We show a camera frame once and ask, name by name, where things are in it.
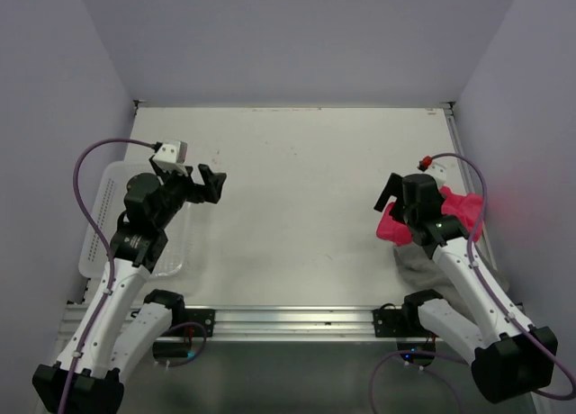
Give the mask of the pink towel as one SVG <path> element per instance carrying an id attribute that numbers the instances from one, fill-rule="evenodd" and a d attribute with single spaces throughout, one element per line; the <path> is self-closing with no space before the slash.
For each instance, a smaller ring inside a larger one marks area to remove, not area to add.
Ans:
<path id="1" fill-rule="evenodd" d="M 445 197 L 442 213 L 456 216 L 471 232 L 480 215 L 482 198 L 475 193 L 466 195 L 453 193 L 448 186 L 442 186 L 440 193 Z M 392 242 L 395 246 L 407 246 L 412 242 L 412 237 L 407 226 L 392 218 L 391 211 L 394 204 L 395 201 L 391 201 L 386 205 L 375 234 L 378 239 Z"/>

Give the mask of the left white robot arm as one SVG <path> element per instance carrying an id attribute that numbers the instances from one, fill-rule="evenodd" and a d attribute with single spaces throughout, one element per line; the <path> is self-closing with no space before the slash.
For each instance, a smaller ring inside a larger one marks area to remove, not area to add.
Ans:
<path id="1" fill-rule="evenodd" d="M 109 245 L 109 260 L 92 303 L 54 364 L 37 367 L 32 385 L 49 413 L 115 413 L 125 383 L 140 359 L 163 336 L 208 338 L 203 320 L 189 320 L 176 292 L 154 290 L 128 322 L 137 294 L 149 280 L 168 242 L 166 228 L 186 203 L 219 202 L 224 173 L 157 162 L 152 172 L 126 185 L 124 210 Z"/>

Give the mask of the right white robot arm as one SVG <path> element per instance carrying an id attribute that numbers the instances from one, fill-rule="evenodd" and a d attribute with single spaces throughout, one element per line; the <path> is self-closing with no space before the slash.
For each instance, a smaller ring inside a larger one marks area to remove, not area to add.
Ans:
<path id="1" fill-rule="evenodd" d="M 374 208 L 406 226 L 454 285 L 470 318 L 434 290 L 405 297 L 400 323 L 411 335 L 426 330 L 442 338 L 470 367 L 482 396 L 499 403 L 549 385 L 558 342 L 548 327 L 536 327 L 506 295 L 484 263 L 469 251 L 469 232 L 442 211 L 445 197 L 428 174 L 391 174 Z"/>

